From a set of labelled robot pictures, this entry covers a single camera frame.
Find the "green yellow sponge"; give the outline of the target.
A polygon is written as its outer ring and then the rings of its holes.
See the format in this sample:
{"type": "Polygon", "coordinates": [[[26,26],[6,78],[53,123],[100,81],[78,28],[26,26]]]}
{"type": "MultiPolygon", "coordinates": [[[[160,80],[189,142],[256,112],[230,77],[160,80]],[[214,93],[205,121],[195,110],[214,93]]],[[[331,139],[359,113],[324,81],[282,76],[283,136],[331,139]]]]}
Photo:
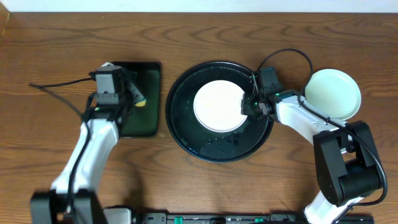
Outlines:
{"type": "Polygon", "coordinates": [[[132,102],[136,107],[143,107],[146,105],[146,98],[134,84],[134,82],[129,83],[129,91],[132,96],[132,102]]]}

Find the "white pink plate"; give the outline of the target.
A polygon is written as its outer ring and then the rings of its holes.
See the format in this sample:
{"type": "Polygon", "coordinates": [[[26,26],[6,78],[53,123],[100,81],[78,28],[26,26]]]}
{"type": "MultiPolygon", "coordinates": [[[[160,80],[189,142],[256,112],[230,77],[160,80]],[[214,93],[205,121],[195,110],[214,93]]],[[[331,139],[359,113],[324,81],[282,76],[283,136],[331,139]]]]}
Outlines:
{"type": "Polygon", "coordinates": [[[206,129],[227,133],[238,129],[247,119],[241,114],[244,90],[226,80],[215,80],[203,85],[193,100],[196,119],[206,129]]]}

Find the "mint plate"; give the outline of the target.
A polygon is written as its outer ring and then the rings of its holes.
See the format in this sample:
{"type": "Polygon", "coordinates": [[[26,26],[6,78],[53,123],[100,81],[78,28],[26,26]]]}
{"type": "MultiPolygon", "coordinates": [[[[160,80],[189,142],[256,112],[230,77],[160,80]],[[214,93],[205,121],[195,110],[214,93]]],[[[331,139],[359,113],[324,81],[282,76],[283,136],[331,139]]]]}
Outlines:
{"type": "Polygon", "coordinates": [[[306,100],[332,118],[347,120],[360,109],[358,84],[345,72],[327,68],[315,72],[305,87],[306,100]]]}

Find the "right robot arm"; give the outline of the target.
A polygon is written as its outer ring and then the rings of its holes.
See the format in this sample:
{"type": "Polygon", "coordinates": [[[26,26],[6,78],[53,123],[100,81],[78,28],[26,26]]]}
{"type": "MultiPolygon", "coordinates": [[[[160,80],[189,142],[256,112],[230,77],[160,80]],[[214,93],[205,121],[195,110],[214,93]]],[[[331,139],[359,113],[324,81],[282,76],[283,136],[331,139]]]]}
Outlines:
{"type": "Polygon", "coordinates": [[[305,223],[339,223],[353,207],[364,205],[363,198],[386,188],[366,123],[331,118],[294,90],[245,93],[241,112],[286,125],[313,145],[320,191],[303,211],[305,223]]]}

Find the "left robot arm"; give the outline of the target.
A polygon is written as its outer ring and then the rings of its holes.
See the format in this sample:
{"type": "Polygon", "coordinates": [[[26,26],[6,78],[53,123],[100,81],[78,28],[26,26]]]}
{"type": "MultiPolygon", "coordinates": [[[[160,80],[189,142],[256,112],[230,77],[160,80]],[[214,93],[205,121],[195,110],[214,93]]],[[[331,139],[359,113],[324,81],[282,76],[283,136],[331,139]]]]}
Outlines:
{"type": "Polygon", "coordinates": [[[92,75],[96,91],[88,97],[79,140],[64,170],[48,192],[30,200],[33,223],[135,223],[131,208],[103,208],[96,195],[110,152],[134,105],[137,88],[131,78],[110,73],[92,75]]]}

